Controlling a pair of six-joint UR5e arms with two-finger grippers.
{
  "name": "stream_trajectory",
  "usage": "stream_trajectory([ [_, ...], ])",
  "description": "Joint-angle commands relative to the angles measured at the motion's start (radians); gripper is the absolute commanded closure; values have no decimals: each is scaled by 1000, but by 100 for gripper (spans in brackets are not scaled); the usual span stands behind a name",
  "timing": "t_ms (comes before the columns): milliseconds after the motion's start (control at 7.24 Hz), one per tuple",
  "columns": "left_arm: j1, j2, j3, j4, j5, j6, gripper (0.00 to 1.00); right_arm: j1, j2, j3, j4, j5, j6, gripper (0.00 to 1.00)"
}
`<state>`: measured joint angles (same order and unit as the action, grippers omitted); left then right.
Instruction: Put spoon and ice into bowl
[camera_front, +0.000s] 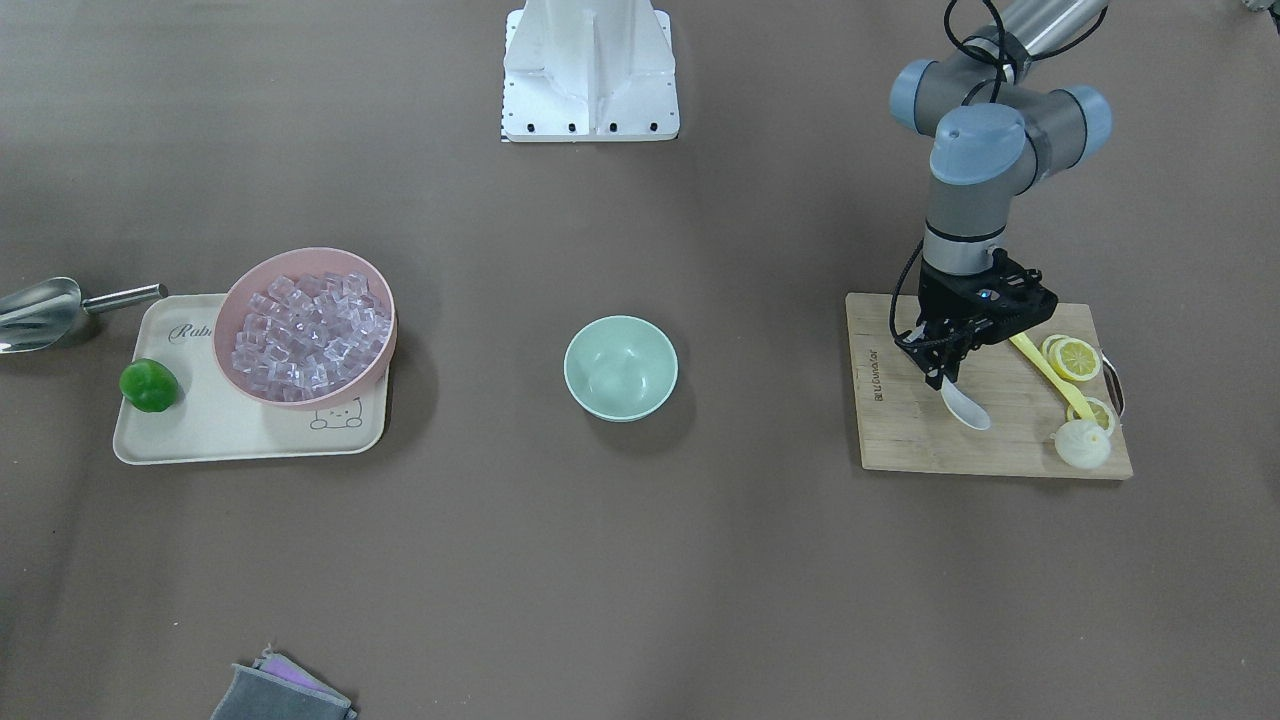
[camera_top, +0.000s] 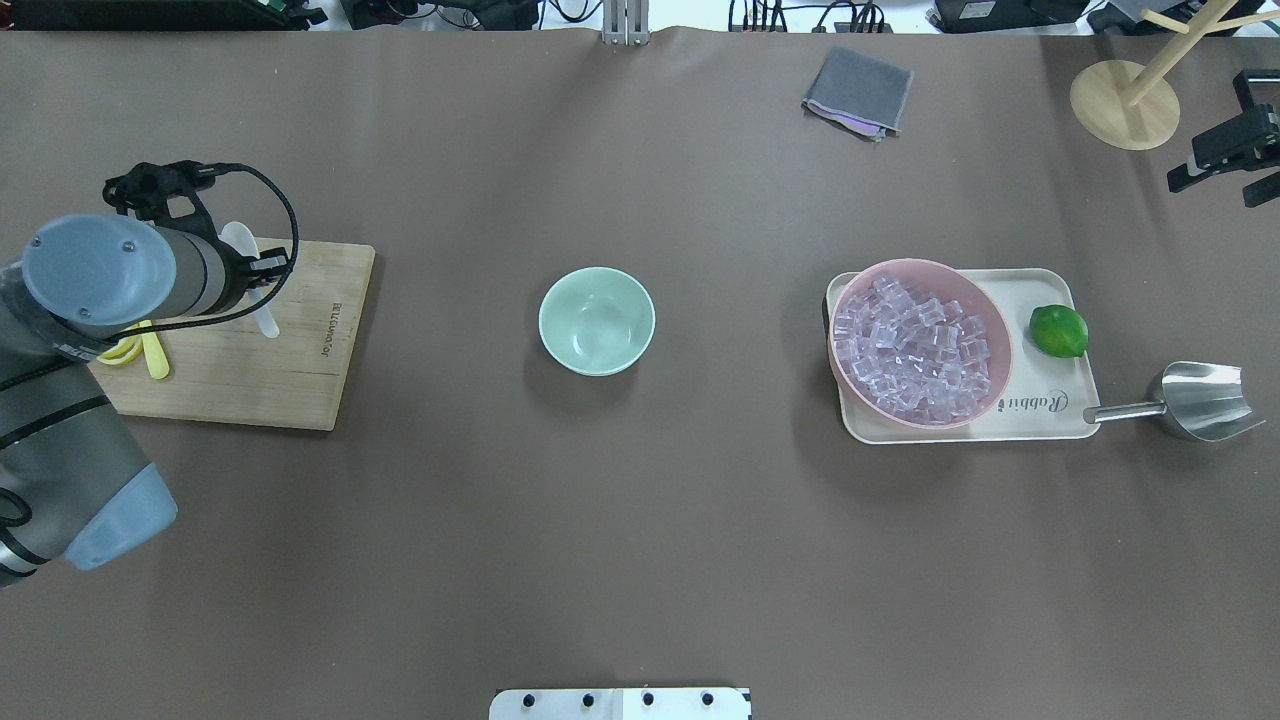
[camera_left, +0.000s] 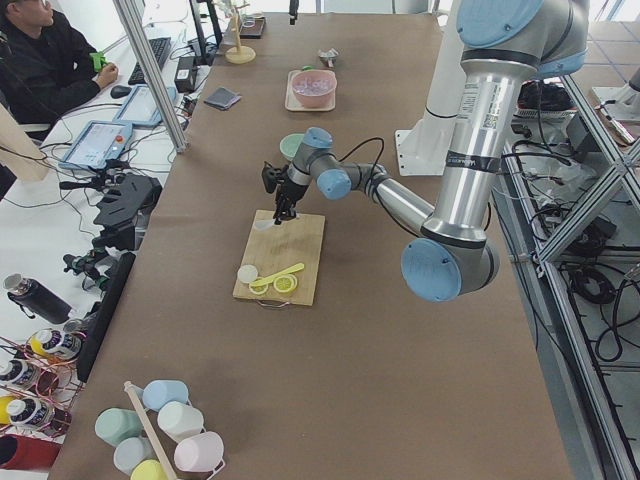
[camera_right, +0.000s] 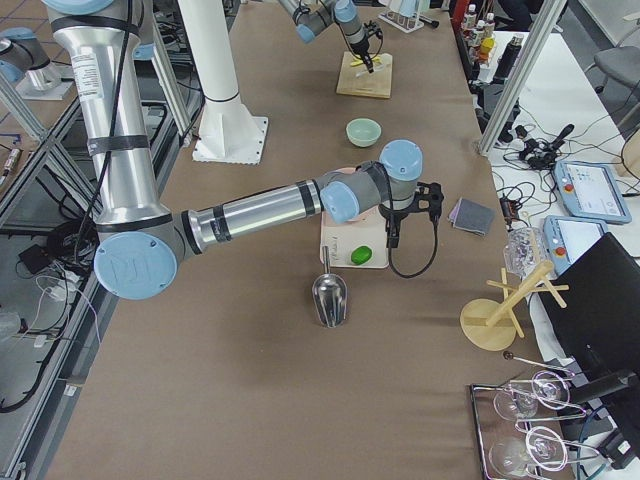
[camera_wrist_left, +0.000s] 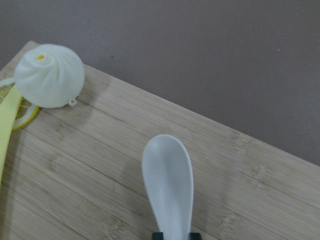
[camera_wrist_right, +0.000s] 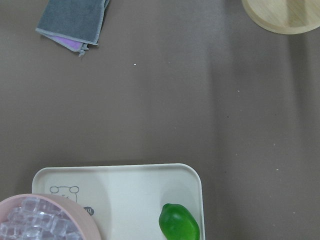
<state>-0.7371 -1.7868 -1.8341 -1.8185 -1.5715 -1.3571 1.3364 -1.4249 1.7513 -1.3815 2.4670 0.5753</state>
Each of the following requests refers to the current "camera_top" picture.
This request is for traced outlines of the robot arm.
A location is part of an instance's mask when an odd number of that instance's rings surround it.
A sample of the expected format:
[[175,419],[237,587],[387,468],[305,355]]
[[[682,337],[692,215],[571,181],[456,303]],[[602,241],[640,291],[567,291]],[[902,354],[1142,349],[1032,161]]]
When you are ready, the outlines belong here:
[[177,502],[90,364],[142,322],[229,320],[294,250],[256,249],[239,223],[172,229],[73,214],[40,227],[3,265],[3,584],[65,559],[92,570],[174,523]]

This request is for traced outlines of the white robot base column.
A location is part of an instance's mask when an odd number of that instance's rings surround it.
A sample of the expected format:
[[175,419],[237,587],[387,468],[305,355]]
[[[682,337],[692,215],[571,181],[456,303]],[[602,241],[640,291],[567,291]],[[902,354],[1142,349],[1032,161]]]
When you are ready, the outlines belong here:
[[751,719],[750,691],[735,687],[532,688],[498,692],[489,719]]

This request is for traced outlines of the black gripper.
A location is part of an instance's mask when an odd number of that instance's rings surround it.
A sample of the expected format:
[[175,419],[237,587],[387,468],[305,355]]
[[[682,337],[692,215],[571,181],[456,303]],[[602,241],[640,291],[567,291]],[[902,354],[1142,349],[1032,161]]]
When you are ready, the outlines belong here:
[[294,259],[285,249],[266,249],[259,254],[237,252],[239,254],[236,261],[236,288],[239,291],[237,301],[244,299],[251,290],[287,278],[294,266]]

